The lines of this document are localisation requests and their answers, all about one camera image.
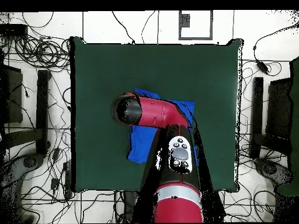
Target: blue towel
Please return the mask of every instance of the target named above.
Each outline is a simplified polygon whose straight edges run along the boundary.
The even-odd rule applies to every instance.
[[[135,89],[136,93],[139,93],[141,96],[147,96],[155,99],[160,99],[159,95],[156,93],[152,93],[142,89]],[[190,112],[194,113],[194,105],[193,101],[178,101],[178,100],[168,100],[170,102],[176,103],[181,111],[185,114],[187,119],[189,120],[189,124],[192,124],[192,116]],[[139,164],[145,163],[147,161],[148,154],[151,149],[152,141],[154,140],[154,136],[156,134],[157,129],[153,127],[144,127],[144,126],[132,126],[132,131],[130,133],[130,141],[131,141],[131,151],[129,152],[127,158],[132,162],[136,162]]]

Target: green table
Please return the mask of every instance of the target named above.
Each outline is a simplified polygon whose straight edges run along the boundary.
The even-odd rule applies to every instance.
[[[195,101],[213,186],[236,191],[241,48],[241,40],[228,45],[121,45],[84,44],[71,38],[76,191],[140,189],[145,165],[126,159],[131,127],[116,124],[110,115],[112,100],[135,88],[162,99]]]

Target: control buttons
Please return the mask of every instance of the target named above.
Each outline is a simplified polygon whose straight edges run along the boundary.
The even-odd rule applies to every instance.
[[[180,147],[180,148],[176,148],[173,151],[172,156],[178,160],[187,160],[188,152],[187,152],[187,150]]]
[[[175,161],[173,162],[173,164],[174,164],[175,166],[178,166],[178,165],[180,164],[180,162],[179,162],[178,160],[175,160]]]
[[[185,162],[185,161],[182,162],[182,165],[183,165],[184,167],[186,167],[186,168],[189,167],[188,162]]]

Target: red cylinder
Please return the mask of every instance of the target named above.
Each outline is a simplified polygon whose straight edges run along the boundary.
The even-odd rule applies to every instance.
[[[200,193],[194,188],[172,183],[159,187],[155,223],[201,223]]]

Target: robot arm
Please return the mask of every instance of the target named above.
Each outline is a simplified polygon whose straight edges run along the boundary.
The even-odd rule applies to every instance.
[[[121,124],[157,127],[133,221],[202,222],[199,181],[188,121],[170,102],[125,93],[114,100]]]

